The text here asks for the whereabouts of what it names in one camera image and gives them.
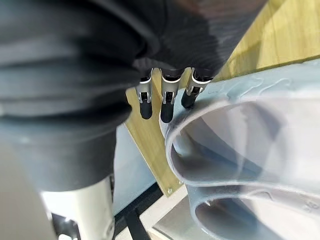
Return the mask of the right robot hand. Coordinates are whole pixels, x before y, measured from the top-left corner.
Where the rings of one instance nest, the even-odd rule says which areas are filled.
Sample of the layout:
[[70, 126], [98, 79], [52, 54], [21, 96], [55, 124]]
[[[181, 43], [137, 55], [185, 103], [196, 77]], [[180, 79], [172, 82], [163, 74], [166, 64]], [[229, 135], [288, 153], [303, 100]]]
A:
[[[38, 200], [37, 240], [114, 238], [117, 127], [153, 68], [215, 76], [263, 0], [3, 0], [1, 157]], [[63, 218], [57, 230], [55, 219]]]

